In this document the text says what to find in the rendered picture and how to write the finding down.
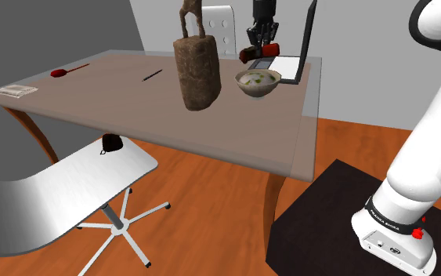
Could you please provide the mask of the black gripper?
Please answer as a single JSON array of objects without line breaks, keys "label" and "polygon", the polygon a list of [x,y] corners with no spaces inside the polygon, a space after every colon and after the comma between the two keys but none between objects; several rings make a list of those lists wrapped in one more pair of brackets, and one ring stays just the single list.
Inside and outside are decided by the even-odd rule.
[{"label": "black gripper", "polygon": [[255,48],[262,46],[262,40],[259,37],[258,24],[266,24],[265,44],[270,44],[276,34],[279,27],[277,22],[273,22],[273,18],[276,15],[277,0],[253,0],[253,18],[254,23],[246,30],[249,42]]}]

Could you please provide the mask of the red rounded object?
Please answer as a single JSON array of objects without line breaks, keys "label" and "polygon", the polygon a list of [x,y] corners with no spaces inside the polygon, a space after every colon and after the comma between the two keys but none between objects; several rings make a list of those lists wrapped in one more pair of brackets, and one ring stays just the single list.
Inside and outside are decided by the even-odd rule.
[{"label": "red rounded object", "polygon": [[250,60],[279,55],[279,45],[277,43],[272,43],[261,47],[251,46],[241,50],[239,53],[239,60],[245,64]]}]

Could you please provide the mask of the open black laptop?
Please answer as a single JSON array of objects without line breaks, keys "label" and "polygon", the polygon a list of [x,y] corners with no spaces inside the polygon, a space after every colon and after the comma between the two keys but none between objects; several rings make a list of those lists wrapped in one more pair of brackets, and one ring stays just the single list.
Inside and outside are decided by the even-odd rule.
[{"label": "open black laptop", "polygon": [[[312,0],[306,15],[305,27],[302,38],[302,46],[298,56],[271,56],[263,57],[253,61],[250,69],[268,69],[276,71],[281,75],[281,83],[298,84],[302,77],[305,62],[308,55],[309,43],[313,30],[313,22],[316,14],[317,0]],[[265,44],[266,24],[258,24],[259,37],[262,40],[262,46]]]}]

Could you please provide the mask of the white chair with holes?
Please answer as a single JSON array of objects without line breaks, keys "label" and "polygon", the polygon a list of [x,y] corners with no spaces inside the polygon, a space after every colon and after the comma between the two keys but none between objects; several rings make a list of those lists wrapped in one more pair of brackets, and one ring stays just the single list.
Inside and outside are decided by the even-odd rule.
[{"label": "white chair with holes", "polygon": [[236,32],[233,8],[230,5],[202,7],[205,33],[216,40],[220,56],[236,56]]}]

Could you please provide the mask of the beige bowl with soup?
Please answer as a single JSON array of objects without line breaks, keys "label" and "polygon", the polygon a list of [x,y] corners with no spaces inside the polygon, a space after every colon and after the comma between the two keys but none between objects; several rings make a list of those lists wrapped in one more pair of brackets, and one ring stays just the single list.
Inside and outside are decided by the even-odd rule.
[{"label": "beige bowl with soup", "polygon": [[260,98],[271,93],[280,83],[281,75],[268,69],[249,69],[234,77],[237,86],[248,96]]}]

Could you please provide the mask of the brown figure on block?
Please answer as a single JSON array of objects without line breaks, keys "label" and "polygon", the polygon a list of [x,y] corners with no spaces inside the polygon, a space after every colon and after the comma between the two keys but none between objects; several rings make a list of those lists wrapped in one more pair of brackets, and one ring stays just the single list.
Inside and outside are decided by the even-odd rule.
[{"label": "brown figure on block", "polygon": [[[196,17],[198,35],[188,35],[187,13]],[[211,106],[222,88],[216,40],[205,34],[202,0],[183,0],[179,17],[183,37],[173,42],[179,85],[186,109],[201,111]]]}]

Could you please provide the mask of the black pen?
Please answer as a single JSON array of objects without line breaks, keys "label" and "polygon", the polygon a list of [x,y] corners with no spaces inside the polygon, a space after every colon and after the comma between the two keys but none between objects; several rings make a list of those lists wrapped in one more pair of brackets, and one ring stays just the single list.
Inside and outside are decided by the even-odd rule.
[{"label": "black pen", "polygon": [[146,81],[146,80],[152,78],[153,76],[155,76],[155,75],[161,73],[162,71],[163,71],[163,69],[160,69],[160,70],[158,70],[158,71],[155,71],[153,74],[150,74],[150,75],[146,76],[146,77],[142,80],[142,82],[144,82],[144,81]]}]

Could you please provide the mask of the wooden desk with curved legs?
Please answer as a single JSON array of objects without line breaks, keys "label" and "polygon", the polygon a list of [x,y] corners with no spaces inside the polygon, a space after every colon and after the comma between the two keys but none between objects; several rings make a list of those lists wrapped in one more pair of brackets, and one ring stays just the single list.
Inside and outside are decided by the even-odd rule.
[{"label": "wooden desk with curved legs", "polygon": [[[247,69],[219,62],[222,89],[202,111],[186,109],[172,53],[108,50],[74,62],[89,64],[62,78],[25,78],[38,91],[0,95],[0,106],[71,122],[311,182],[314,177],[321,60],[310,57],[297,85],[280,84],[261,98],[234,77]],[[155,71],[163,71],[142,80]]]}]

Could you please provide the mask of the dark robot stand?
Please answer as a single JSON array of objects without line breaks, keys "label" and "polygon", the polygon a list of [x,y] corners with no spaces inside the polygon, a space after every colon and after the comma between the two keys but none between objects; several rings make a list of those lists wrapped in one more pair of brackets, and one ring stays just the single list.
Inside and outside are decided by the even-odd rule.
[{"label": "dark robot stand", "polygon": [[[335,160],[271,226],[266,262],[278,276],[409,276],[360,247],[352,215],[381,181]],[[441,276],[441,210],[426,213]]]}]

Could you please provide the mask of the red spoon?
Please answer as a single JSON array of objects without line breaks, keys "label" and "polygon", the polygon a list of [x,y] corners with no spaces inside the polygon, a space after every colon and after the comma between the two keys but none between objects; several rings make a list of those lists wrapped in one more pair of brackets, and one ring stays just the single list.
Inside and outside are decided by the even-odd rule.
[{"label": "red spoon", "polygon": [[52,71],[50,73],[50,75],[53,78],[60,78],[60,77],[63,77],[64,75],[66,75],[66,74],[71,73],[72,71],[76,71],[76,70],[81,69],[83,67],[87,67],[88,65],[89,64],[83,64],[81,66],[78,66],[78,67],[75,67],[75,68],[72,68],[72,69],[69,69],[69,70],[67,70],[67,69],[56,69],[56,70]]}]

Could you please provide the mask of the white swivel chair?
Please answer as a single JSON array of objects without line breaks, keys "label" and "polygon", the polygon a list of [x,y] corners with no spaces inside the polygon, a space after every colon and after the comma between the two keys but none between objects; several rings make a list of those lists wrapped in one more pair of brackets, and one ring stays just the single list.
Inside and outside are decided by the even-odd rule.
[{"label": "white swivel chair", "polygon": [[76,227],[96,228],[87,218],[100,210],[109,219],[101,228],[111,238],[125,237],[149,267],[128,232],[136,219],[116,214],[109,203],[119,194],[128,196],[134,182],[157,168],[157,160],[129,138],[121,141],[121,149],[105,152],[97,140],[33,176],[0,180],[0,257],[39,250]]}]

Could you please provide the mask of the folded pale newspaper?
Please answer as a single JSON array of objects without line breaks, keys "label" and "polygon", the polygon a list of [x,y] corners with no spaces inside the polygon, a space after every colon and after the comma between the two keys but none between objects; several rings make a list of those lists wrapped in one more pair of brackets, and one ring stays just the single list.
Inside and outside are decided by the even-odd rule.
[{"label": "folded pale newspaper", "polygon": [[0,88],[0,95],[21,98],[27,94],[38,91],[38,88],[26,85],[7,85]]}]

